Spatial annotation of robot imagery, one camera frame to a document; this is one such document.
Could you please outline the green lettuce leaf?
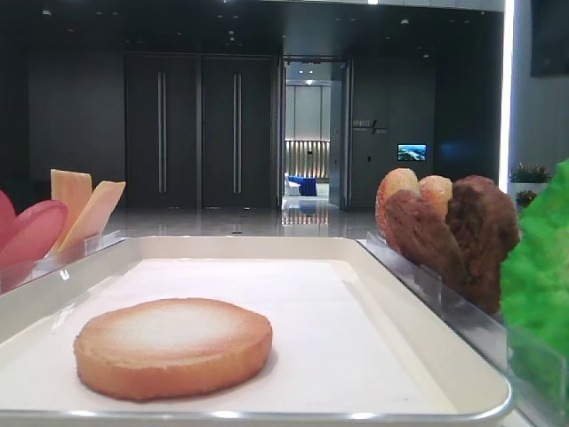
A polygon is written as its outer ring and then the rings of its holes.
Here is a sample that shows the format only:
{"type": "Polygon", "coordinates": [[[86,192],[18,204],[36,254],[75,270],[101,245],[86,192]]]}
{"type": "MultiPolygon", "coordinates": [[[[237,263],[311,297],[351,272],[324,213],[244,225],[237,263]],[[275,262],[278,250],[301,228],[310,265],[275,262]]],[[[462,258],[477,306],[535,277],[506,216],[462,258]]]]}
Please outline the green lettuce leaf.
{"type": "Polygon", "coordinates": [[[501,312],[516,375],[568,407],[568,161],[521,212],[501,265],[501,312]]]}

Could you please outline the left bun slice top right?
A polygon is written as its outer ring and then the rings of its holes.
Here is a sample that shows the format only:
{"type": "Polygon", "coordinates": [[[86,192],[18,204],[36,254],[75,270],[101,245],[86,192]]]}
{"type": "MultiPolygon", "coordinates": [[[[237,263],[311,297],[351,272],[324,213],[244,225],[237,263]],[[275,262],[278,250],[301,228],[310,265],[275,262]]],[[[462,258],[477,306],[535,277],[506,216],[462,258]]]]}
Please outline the left bun slice top right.
{"type": "Polygon", "coordinates": [[[375,198],[375,219],[380,235],[387,236],[387,223],[385,219],[385,204],[390,196],[399,190],[409,190],[415,196],[420,195],[420,184],[417,175],[409,168],[396,168],[391,170],[382,179],[375,198]]]}

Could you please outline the bun slice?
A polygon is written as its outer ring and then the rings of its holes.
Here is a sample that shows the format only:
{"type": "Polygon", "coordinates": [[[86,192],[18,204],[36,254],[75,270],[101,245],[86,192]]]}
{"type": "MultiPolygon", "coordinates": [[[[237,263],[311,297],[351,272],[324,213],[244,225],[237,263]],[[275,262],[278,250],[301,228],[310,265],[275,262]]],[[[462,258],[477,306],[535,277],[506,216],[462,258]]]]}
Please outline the bun slice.
{"type": "Polygon", "coordinates": [[[409,168],[396,168],[391,170],[382,179],[375,198],[375,219],[380,235],[387,236],[387,223],[385,219],[385,204],[390,196],[399,190],[409,190],[415,196],[420,195],[420,184],[417,175],[409,168]]]}
{"type": "Polygon", "coordinates": [[[453,197],[453,183],[440,175],[430,175],[419,181],[421,198],[429,202],[444,220],[448,202],[453,197]]]}

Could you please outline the right brown meat patty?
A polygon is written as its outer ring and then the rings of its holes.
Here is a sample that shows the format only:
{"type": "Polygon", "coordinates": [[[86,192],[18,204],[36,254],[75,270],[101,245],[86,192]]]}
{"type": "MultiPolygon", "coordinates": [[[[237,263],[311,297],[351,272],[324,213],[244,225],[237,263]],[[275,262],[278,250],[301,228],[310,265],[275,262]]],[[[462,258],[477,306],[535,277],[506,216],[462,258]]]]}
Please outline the right brown meat patty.
{"type": "Polygon", "coordinates": [[[497,313],[501,263],[520,239],[512,200],[493,180],[470,175],[453,184],[445,221],[465,263],[465,298],[487,314],[497,313]]]}

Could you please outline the red tomato slice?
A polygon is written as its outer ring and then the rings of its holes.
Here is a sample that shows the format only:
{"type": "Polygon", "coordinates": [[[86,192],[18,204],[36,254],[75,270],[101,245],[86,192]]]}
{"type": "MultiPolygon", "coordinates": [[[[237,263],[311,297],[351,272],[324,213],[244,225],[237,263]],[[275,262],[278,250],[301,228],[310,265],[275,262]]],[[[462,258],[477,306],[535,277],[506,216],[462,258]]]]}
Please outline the red tomato slice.
{"type": "Polygon", "coordinates": [[[16,233],[16,214],[12,201],[0,191],[0,248],[3,249],[16,233]]]}
{"type": "Polygon", "coordinates": [[[1,269],[43,258],[53,247],[68,217],[57,200],[38,202],[1,231],[1,269]]]}

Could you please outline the potted plant with flowers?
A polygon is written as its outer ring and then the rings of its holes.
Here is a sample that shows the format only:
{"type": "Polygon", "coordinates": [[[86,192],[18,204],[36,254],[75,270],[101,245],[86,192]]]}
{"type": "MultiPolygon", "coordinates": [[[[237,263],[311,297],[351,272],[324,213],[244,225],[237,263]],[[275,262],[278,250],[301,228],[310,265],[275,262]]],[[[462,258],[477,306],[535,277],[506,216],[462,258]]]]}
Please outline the potted plant with flowers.
{"type": "Polygon", "coordinates": [[[509,171],[508,195],[516,209],[529,206],[550,182],[551,175],[544,165],[527,166],[523,163],[512,166],[509,171]]]}

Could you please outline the right orange cheese slice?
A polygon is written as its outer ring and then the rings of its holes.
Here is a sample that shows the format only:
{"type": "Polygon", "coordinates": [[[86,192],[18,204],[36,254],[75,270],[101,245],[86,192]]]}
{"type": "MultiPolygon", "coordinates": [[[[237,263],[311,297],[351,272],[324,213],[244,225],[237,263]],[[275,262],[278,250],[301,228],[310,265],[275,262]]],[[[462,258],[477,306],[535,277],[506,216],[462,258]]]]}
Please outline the right orange cheese slice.
{"type": "Polygon", "coordinates": [[[55,253],[68,250],[102,233],[123,195],[125,181],[101,181],[55,253]]]}

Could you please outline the left orange cheese slice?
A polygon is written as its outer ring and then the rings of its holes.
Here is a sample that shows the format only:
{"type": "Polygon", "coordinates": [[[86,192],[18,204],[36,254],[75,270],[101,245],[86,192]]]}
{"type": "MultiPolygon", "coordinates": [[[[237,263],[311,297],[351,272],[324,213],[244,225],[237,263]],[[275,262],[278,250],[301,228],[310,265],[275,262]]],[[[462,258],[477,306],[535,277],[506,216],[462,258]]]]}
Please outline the left orange cheese slice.
{"type": "Polygon", "coordinates": [[[60,201],[68,209],[66,223],[53,247],[57,250],[92,195],[92,176],[89,173],[52,169],[51,195],[53,200],[60,201]]]}

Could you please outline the bread slice on tray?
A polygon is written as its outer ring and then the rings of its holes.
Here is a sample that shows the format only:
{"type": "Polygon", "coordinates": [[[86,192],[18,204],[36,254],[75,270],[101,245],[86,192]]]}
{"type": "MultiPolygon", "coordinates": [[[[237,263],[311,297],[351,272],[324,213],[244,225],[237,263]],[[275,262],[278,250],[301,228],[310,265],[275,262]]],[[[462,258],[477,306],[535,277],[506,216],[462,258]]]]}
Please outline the bread slice on tray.
{"type": "Polygon", "coordinates": [[[193,397],[256,376],[273,329],[259,313],[205,298],[144,302],[89,320],[74,340],[79,380],[115,399],[193,397]]]}

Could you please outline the orange cheese slice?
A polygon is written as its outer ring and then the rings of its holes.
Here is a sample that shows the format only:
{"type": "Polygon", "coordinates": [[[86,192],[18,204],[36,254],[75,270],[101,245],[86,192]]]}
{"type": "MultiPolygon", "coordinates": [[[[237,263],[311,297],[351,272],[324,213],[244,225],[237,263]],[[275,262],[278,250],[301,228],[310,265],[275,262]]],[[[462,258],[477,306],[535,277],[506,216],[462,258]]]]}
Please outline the orange cheese slice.
{"type": "Polygon", "coordinates": [[[101,181],[55,253],[68,250],[102,233],[123,195],[125,181],[101,181]]]}
{"type": "Polygon", "coordinates": [[[60,201],[68,209],[66,223],[53,247],[57,250],[92,195],[92,176],[89,173],[52,169],[51,195],[53,200],[60,201]]]}

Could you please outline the left brown meat patty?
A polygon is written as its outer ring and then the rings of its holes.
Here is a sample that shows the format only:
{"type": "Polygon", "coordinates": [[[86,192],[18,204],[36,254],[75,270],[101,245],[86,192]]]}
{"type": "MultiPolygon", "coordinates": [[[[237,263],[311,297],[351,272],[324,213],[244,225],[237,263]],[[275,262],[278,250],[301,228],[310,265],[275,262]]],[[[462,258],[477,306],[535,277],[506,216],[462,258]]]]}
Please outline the left brown meat patty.
{"type": "Polygon", "coordinates": [[[408,261],[435,271],[459,293],[467,271],[458,243],[436,209],[410,190],[391,195],[384,207],[389,245],[408,261]]]}

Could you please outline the right red tomato slice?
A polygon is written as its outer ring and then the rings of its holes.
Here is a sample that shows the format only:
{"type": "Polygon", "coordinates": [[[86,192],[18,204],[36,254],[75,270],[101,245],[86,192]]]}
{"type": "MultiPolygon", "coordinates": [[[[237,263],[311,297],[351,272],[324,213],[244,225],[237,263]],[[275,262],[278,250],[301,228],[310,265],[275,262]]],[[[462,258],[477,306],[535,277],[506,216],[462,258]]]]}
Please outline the right red tomato slice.
{"type": "Polygon", "coordinates": [[[1,269],[43,258],[53,247],[68,217],[57,200],[38,202],[1,231],[1,269]]]}

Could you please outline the clear acrylic rack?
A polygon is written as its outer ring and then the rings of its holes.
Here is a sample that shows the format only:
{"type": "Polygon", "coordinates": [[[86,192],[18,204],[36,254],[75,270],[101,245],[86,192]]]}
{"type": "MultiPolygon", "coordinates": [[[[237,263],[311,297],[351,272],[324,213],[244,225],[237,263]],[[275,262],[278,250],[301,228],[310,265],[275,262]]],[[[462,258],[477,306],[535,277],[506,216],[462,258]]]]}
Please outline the clear acrylic rack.
{"type": "Polygon", "coordinates": [[[124,233],[121,230],[117,230],[107,235],[88,238],[78,245],[62,252],[48,254],[39,260],[20,262],[6,267],[1,270],[1,294],[23,286],[35,278],[61,270],[73,262],[83,260],[87,256],[124,239],[124,233]]]}
{"type": "Polygon", "coordinates": [[[498,314],[488,315],[369,232],[365,247],[473,350],[512,381],[517,411],[532,426],[568,424],[568,359],[498,314]]]}

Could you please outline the dark double door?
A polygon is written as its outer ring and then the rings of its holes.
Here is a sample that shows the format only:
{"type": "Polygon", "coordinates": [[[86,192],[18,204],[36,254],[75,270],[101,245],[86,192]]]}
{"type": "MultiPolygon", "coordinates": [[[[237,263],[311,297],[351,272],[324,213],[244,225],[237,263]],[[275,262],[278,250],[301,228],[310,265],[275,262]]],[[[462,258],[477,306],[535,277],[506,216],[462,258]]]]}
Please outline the dark double door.
{"type": "Polygon", "coordinates": [[[271,208],[273,62],[125,58],[127,205],[271,208]]]}

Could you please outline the left red tomato slice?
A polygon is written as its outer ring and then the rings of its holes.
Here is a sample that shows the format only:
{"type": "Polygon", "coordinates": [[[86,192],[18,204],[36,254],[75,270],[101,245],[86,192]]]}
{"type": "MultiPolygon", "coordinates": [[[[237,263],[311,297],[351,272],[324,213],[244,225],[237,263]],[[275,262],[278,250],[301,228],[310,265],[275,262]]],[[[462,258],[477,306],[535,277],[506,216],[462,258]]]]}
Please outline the left red tomato slice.
{"type": "Polygon", "coordinates": [[[16,214],[12,201],[0,191],[0,248],[3,249],[16,233],[16,214]]]}

